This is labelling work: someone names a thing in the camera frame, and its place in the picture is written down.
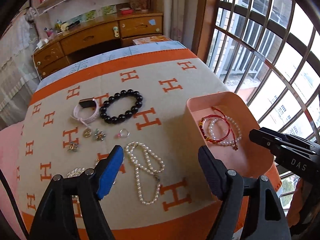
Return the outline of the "right human hand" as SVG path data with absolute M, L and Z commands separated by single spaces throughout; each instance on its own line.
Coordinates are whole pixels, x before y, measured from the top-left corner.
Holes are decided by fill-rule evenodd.
M 311 189 L 312 185 L 310 183 L 302 178 L 298 180 L 291 205 L 286 216 L 289 227 L 292 227 L 299 222 L 299 212 L 302 210 L 303 205 L 311 192 Z

